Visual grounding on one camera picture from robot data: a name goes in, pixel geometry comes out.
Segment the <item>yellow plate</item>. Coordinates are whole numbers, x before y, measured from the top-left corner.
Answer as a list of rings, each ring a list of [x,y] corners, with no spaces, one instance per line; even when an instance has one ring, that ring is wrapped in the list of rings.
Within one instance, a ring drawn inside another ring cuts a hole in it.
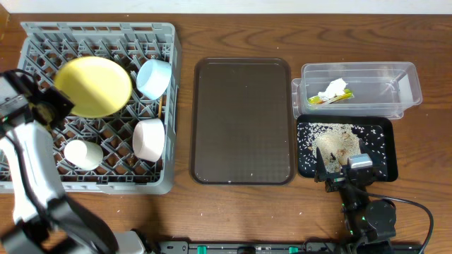
[[[54,87],[73,102],[71,114],[90,119],[118,112],[133,90],[128,73],[119,64],[98,56],[64,64],[54,77]]]

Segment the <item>white cup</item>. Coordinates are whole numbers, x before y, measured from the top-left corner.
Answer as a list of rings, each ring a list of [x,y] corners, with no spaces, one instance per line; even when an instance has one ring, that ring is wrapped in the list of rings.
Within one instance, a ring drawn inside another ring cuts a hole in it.
[[[102,148],[92,142],[72,140],[64,148],[65,158],[86,171],[96,169],[103,161]]]

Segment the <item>white paper napkin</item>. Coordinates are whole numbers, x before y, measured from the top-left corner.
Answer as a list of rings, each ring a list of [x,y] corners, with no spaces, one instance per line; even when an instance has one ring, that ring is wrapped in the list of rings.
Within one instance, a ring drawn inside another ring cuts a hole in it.
[[[318,96],[323,100],[327,100],[335,96],[340,96],[344,94],[346,87],[347,83],[342,78],[339,78],[331,81],[326,90],[319,92]]]

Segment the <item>pink white bowl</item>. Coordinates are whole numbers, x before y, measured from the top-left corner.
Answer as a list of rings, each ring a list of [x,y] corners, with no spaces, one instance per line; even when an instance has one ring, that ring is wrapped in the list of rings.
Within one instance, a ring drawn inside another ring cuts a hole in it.
[[[157,162],[165,145],[165,128],[160,119],[139,121],[133,131],[133,153],[137,158]]]

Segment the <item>light blue bowl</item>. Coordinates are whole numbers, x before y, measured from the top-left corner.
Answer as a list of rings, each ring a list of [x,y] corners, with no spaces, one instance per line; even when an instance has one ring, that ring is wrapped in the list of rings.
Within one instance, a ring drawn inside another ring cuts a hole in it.
[[[172,67],[170,63],[157,59],[146,61],[136,78],[137,89],[148,99],[158,99],[170,84]]]

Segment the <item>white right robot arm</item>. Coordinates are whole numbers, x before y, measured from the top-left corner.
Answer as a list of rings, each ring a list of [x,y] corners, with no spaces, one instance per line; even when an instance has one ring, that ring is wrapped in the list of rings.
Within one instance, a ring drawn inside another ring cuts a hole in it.
[[[393,253],[390,238],[396,235],[396,207],[391,201],[370,200],[367,186],[379,179],[379,167],[368,154],[362,140],[361,153],[347,159],[340,171],[326,170],[319,148],[316,149],[314,180],[324,182],[327,193],[338,192],[342,213],[350,235],[335,248],[335,253]]]

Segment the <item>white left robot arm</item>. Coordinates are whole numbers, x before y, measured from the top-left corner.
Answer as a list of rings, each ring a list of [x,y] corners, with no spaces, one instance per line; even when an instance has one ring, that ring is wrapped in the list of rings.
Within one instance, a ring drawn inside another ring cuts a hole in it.
[[[15,225],[1,236],[2,246],[7,253],[151,253],[137,231],[114,233],[66,194],[52,154],[52,130],[73,106],[53,87],[40,91],[31,73],[1,73],[1,150],[15,198]]]

